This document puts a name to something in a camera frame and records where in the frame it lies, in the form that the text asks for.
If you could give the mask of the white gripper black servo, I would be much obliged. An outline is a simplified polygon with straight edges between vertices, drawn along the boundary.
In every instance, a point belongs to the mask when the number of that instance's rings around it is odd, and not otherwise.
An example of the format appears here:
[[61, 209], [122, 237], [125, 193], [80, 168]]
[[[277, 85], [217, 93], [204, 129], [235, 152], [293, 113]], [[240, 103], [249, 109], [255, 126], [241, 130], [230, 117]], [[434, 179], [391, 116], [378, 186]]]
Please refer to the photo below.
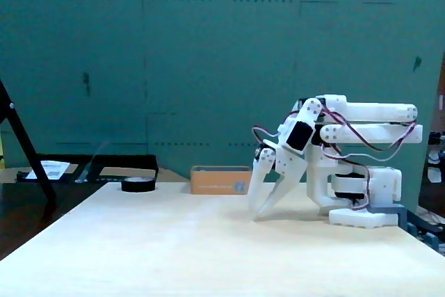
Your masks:
[[[294, 186], [298, 185], [307, 169], [308, 163], [303, 155], [314, 135], [314, 126], [291, 118], [278, 127], [278, 132], [276, 155], [271, 147], [259, 147], [253, 160], [248, 197], [249, 210], [255, 218], [265, 216]], [[279, 178], [265, 202], [259, 206], [258, 193], [273, 166]]]

